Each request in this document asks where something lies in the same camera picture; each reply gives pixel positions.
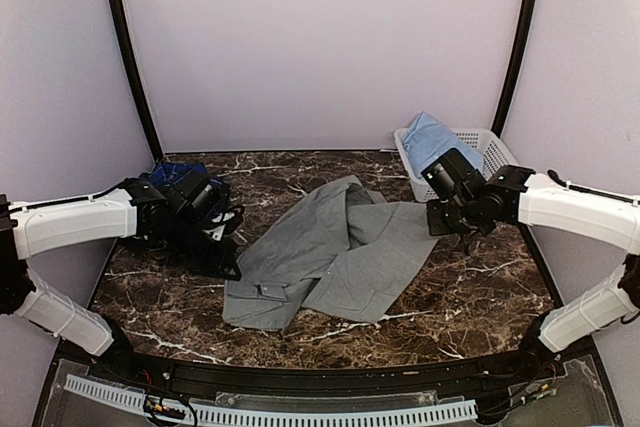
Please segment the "grey long sleeve shirt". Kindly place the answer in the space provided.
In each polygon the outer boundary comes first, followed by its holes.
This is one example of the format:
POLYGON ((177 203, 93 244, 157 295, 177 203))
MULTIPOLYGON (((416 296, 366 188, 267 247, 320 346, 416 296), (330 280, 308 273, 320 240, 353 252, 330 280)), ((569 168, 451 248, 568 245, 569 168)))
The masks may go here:
POLYGON ((326 183, 282 215, 238 258, 222 318, 281 331, 311 309, 375 323, 413 281, 437 244, 423 205, 388 202, 355 176, 326 183))

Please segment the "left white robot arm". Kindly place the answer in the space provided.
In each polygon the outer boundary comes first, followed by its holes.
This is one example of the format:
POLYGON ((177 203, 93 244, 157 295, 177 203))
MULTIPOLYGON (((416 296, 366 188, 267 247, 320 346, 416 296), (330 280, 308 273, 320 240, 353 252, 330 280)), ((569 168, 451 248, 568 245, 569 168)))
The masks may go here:
POLYGON ((190 257, 203 276, 238 280, 231 234, 242 206, 224 207, 204 174, 154 186, 127 178, 103 192, 37 203, 1 202, 1 312, 22 317, 56 338, 101 358, 120 383, 141 374, 140 359, 112 320, 63 295, 31 270, 32 257, 104 239, 159 241, 190 257))

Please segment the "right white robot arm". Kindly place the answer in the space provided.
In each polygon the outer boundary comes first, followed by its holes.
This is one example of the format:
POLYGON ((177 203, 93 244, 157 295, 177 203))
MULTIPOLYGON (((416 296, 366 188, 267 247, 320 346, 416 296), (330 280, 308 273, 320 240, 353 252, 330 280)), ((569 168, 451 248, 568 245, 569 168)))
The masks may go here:
POLYGON ((582 237, 623 252, 603 280, 543 314, 510 360, 521 381, 534 379, 557 354, 610 324, 639 316, 639 199, 561 181, 553 172, 506 165, 490 179, 440 160, 423 176, 436 194, 427 204, 431 235, 487 235, 498 224, 582 237))

